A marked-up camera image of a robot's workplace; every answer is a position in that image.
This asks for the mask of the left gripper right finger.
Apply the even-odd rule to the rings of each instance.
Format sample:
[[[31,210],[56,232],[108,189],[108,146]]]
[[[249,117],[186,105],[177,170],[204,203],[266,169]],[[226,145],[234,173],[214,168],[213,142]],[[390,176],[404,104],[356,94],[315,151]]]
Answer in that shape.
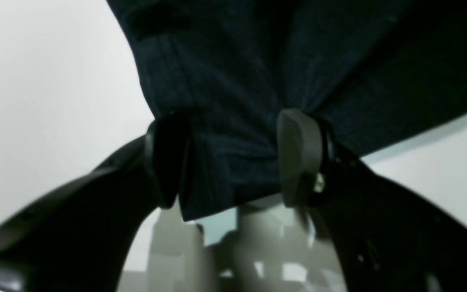
[[[329,122],[298,109],[277,118],[283,203],[326,229],[349,292],[467,292],[467,228],[374,173]]]

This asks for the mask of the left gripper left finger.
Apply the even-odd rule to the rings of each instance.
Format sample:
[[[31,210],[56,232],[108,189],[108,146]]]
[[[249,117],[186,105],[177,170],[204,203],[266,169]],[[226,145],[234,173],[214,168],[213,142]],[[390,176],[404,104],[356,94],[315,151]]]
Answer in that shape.
[[[0,225],[0,291],[114,292],[142,222],[184,182],[190,123],[170,115]]]

